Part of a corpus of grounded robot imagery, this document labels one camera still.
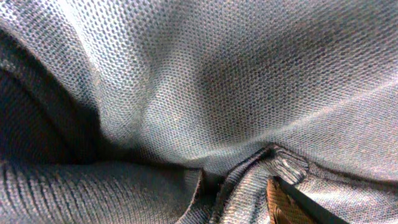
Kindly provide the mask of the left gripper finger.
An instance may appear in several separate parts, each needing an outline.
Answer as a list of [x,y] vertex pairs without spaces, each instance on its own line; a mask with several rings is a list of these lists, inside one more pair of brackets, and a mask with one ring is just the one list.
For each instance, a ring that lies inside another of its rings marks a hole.
[[267,181],[266,196],[272,224],[348,224],[281,177]]

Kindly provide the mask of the blue polo shirt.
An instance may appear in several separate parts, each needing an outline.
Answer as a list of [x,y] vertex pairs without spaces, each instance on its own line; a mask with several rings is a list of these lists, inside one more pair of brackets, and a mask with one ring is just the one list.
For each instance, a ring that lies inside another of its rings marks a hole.
[[397,222],[396,1],[2,1],[2,223]]

